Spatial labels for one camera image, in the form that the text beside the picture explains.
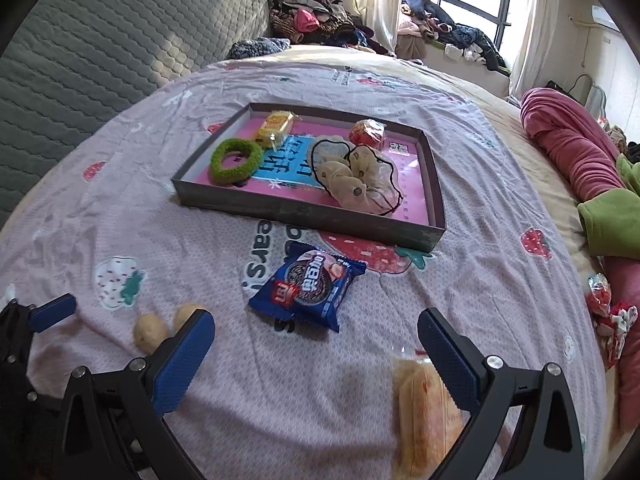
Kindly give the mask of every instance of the green scrunchie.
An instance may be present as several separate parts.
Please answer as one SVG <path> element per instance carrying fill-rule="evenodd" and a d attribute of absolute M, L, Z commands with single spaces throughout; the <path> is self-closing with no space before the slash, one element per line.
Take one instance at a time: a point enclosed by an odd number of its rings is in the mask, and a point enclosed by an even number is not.
<path fill-rule="evenodd" d="M 246 161 L 232 168 L 222 168 L 222 161 L 231 152 L 242 153 Z M 258 171 L 262 164 L 264 152 L 260 145 L 254 140 L 227 139 L 220 142 L 216 151 L 211 155 L 210 172 L 211 178 L 216 184 L 226 186 L 248 179 Z"/>

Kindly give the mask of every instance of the oreo cookie package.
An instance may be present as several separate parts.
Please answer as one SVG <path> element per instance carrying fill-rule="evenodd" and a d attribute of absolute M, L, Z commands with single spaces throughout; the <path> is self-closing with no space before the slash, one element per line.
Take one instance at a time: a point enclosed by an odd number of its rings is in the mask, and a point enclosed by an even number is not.
<path fill-rule="evenodd" d="M 284 265 L 249 300 L 249 306 L 275 319 L 310 321 L 339 332 L 338 306 L 353 279 L 365 270 L 363 262 L 292 242 Z"/>

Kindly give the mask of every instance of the candy wrapper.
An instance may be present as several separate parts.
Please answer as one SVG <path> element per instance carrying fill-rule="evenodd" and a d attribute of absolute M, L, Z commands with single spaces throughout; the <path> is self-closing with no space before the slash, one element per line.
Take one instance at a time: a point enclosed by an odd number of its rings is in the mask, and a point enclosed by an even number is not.
<path fill-rule="evenodd" d="M 606 338 L 607 369 L 615 365 L 622 355 L 626 336 L 638 320 L 638 309 L 626 303 L 618 303 L 606 317 L 596 317 L 593 325 L 599 336 Z"/>
<path fill-rule="evenodd" d="M 394 390 L 400 421 L 396 480 L 428 478 L 465 426 L 435 366 L 426 356 L 396 356 Z"/>
<path fill-rule="evenodd" d="M 358 121 L 349 132 L 349 140 L 354 144 L 366 144 L 377 150 L 382 149 L 384 139 L 385 125 L 373 119 Z"/>
<path fill-rule="evenodd" d="M 353 279 L 366 269 L 363 262 L 292 242 L 284 265 L 249 306 L 275 319 L 309 321 L 339 332 L 338 306 Z"/>
<path fill-rule="evenodd" d="M 587 306 L 592 314 L 607 317 L 611 305 L 611 286 L 604 274 L 595 274 L 588 281 L 586 291 Z"/>
<path fill-rule="evenodd" d="M 291 133 L 297 115 L 278 110 L 271 112 L 255 133 L 255 142 L 264 150 L 277 150 Z"/>

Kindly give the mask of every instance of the red wrapped candy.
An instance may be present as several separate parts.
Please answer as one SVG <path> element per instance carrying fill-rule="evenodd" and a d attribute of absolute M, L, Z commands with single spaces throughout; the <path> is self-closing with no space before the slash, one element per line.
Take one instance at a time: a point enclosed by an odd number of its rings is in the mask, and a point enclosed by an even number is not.
<path fill-rule="evenodd" d="M 373 119 L 364 119 L 353 125 L 349 140 L 354 144 L 365 144 L 377 150 L 382 148 L 385 139 L 385 125 Z"/>
<path fill-rule="evenodd" d="M 588 280 L 587 306 L 592 314 L 607 317 L 611 306 L 611 286 L 604 274 L 595 274 Z"/>

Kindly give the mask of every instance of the gray quilted mattress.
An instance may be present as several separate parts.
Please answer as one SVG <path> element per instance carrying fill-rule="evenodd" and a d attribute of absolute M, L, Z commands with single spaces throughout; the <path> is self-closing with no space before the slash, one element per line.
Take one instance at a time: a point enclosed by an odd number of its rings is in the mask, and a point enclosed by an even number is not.
<path fill-rule="evenodd" d="M 267 0 L 40 0 L 0 58 L 0 226 L 104 123 L 268 28 Z"/>

